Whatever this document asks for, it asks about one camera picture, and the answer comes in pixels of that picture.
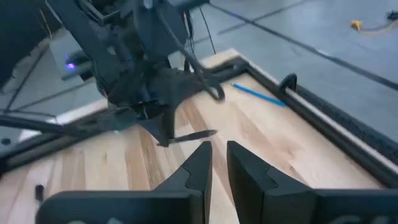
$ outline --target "pen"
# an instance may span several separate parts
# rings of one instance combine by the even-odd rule
[[[260,98],[262,98],[264,100],[270,101],[271,103],[275,103],[276,105],[286,106],[286,104],[284,102],[280,101],[280,100],[273,99],[273,98],[271,98],[269,96],[266,96],[266,95],[264,95],[262,93],[258,93],[258,92],[253,91],[253,90],[250,90],[250,89],[248,89],[248,88],[246,88],[244,86],[241,86],[239,84],[233,83],[232,86],[235,87],[235,88],[238,88],[240,90],[243,90],[246,93],[250,93],[250,94],[252,94],[254,96],[257,96],[257,97],[260,97]]]

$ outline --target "wooden table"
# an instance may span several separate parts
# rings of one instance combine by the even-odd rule
[[[216,65],[237,54],[229,50],[204,63]],[[143,128],[133,126],[121,133],[104,133],[14,170],[0,180],[0,223],[34,222],[38,207],[34,200],[37,184],[45,186],[46,197],[63,190],[153,189],[204,140],[210,140],[213,145],[211,223],[238,223],[228,183],[228,140],[237,141],[271,165],[314,188],[383,188],[289,108],[248,95],[233,88],[231,83],[272,96],[250,76],[242,75],[223,84],[224,103],[217,104],[206,93],[200,93],[183,102],[177,110],[176,136],[217,129],[218,134],[209,139],[164,148],[157,146],[156,140]],[[106,105],[105,100],[95,102],[63,114],[58,120],[69,122]],[[26,132],[23,138],[31,134]]]

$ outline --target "wood grain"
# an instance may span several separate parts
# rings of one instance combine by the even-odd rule
[[[207,66],[214,66],[237,55],[230,50],[204,62]],[[213,146],[211,223],[238,223],[226,167],[228,140],[237,141],[271,165],[311,187],[383,188],[289,108],[243,93],[233,88],[231,83],[242,84],[272,96],[250,76],[242,75],[223,84],[226,93],[224,103],[217,104],[206,93],[199,93],[178,108],[176,135],[217,129],[218,133],[209,139],[182,142],[164,148],[157,146],[146,130],[133,126],[121,133],[101,134],[14,170],[0,181],[0,222],[34,222],[37,209],[34,186],[37,184],[45,186],[46,197],[63,190],[153,189],[205,140],[210,140]],[[67,123],[105,107],[106,101],[101,100],[59,116],[58,122]],[[311,109],[319,116],[325,116],[316,108]],[[36,134],[24,132],[21,139]],[[351,137],[353,141],[358,141],[354,136]],[[364,147],[369,151],[374,150],[367,145]]]

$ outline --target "black clamp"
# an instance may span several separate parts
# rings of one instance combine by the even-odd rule
[[[286,88],[290,88],[291,90],[296,92],[296,87],[297,87],[297,75],[294,73],[287,75],[279,84],[279,90],[281,91],[285,91]]]

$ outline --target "gray floor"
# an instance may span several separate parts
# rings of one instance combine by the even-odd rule
[[[238,15],[230,16],[209,5],[202,7],[217,52],[233,47],[279,80],[295,72],[299,84],[398,141],[398,115],[396,115],[398,91],[371,81],[239,18],[243,17],[255,25],[264,26],[398,83],[395,73],[398,69],[396,63],[398,29],[377,37],[368,37],[358,34],[349,27],[351,20],[355,19],[362,20],[363,26],[366,27],[385,24],[386,13],[398,10],[398,1],[212,0],[211,2]],[[197,41],[196,56],[203,58],[212,55],[213,49],[200,11],[193,11],[192,17]],[[171,55],[170,60],[174,67],[180,65],[178,54]],[[62,81],[55,60],[48,51],[35,67],[12,109],[18,109],[82,83],[78,78]],[[0,105],[5,106],[9,98],[10,95],[0,96]],[[100,98],[95,84],[89,84],[23,109],[60,114]],[[0,129],[1,137],[6,136],[13,141],[18,134],[18,130]]]

